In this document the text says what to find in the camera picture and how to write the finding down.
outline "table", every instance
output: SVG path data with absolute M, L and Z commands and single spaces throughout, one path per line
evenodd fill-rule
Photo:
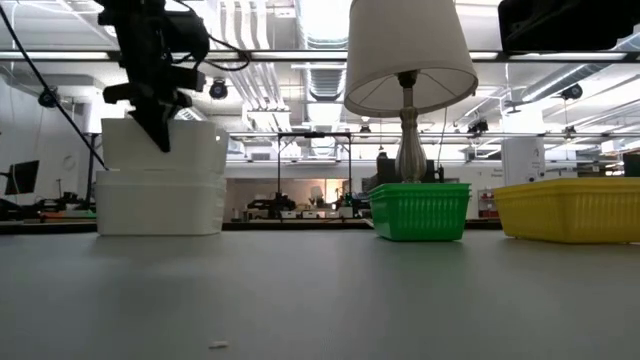
M 1 236 L 0 358 L 638 359 L 639 274 L 498 231 Z

